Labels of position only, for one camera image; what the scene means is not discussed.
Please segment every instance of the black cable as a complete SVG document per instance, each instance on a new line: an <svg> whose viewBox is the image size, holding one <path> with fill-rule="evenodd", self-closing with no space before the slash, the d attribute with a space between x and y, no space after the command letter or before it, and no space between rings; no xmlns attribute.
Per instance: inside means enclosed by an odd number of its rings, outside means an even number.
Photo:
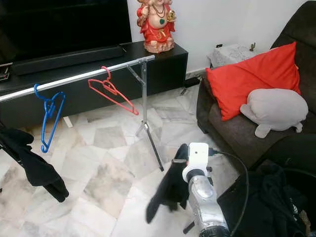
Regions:
<svg viewBox="0 0 316 237"><path fill-rule="evenodd" d="M232 237L232 236L234 236L237 228L239 227L239 225L241 223L241 220L243 218L243 215L245 213L245 210L246 210L246 207L247 207L247 203L248 203L248 196L249 196L249 174L248 174L248 169L247 169L245 163L239 157L234 156L233 154L230 154L230 153L227 153L227 152L216 151L216 150L210 148L209 149L209 156L212 156L214 154L223 154L223 155L227 155L229 157L233 157L233 158L237 159L242 164L242 166L243 166L243 168L245 170L245 173L246 173L246 198L245 198L245 202L243 204L242 212L241 212L241 214L239 216L239 219L238 219L235 227L233 228L233 230L231 232L230 236Z"/></svg>

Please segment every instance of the television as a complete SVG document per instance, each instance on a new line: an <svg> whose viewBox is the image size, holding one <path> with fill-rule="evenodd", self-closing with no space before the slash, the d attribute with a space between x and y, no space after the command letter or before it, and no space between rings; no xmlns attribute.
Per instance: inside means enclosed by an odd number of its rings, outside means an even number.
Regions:
<svg viewBox="0 0 316 237"><path fill-rule="evenodd" d="M0 0L0 65L131 41L127 0Z"/></svg>

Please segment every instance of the gray plush toy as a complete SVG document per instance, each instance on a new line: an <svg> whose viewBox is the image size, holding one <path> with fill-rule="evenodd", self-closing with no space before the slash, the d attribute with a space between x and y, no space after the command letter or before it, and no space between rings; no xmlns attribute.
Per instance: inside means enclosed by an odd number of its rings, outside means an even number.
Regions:
<svg viewBox="0 0 316 237"><path fill-rule="evenodd" d="M301 121L306 119L308 105L295 91L285 89L257 89L248 95L247 104L240 111L258 124L255 135L265 138L270 130L284 131L296 127L301 132Z"/></svg>

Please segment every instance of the red statue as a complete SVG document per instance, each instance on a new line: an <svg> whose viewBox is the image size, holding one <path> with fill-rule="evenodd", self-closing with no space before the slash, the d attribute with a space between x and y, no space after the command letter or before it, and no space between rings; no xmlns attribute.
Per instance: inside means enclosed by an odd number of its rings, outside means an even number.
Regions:
<svg viewBox="0 0 316 237"><path fill-rule="evenodd" d="M174 48L171 31L175 32L175 13L170 9L172 0L138 0L142 5L137 11L137 25L145 37L145 49L161 53Z"/></svg>

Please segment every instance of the dark gray sofa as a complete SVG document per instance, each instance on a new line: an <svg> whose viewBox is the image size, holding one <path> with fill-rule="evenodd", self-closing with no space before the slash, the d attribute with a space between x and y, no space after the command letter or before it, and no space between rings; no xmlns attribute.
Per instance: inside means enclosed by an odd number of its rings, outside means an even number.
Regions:
<svg viewBox="0 0 316 237"><path fill-rule="evenodd" d="M310 112L302 122L303 134L316 133L316 1L303 4L293 15L272 47L297 42L295 62L301 76L300 89ZM238 155L249 169L261 162L261 156L277 141L295 135L294 129L271 131L265 139L254 135L257 124L243 115L221 121L221 111L210 84L203 76L197 101L197 122L224 151Z"/></svg>

